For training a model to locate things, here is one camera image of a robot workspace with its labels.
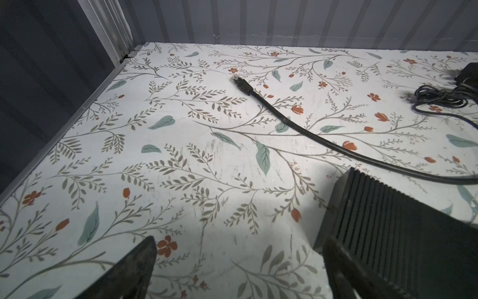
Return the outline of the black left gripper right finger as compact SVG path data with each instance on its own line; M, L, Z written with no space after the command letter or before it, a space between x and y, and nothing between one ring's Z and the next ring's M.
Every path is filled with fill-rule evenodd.
M335 299L413 298L400 287L374 273L334 237L325 241L322 257Z

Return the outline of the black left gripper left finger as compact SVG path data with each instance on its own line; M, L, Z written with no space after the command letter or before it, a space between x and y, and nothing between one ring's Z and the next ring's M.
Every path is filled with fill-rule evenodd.
M77 298L144 299L156 256L154 237L148 236Z

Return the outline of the black ribbed network switch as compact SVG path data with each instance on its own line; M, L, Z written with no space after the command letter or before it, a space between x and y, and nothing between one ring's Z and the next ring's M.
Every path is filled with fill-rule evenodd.
M356 169L335 183L314 250L330 237L413 299L478 296L478 230Z

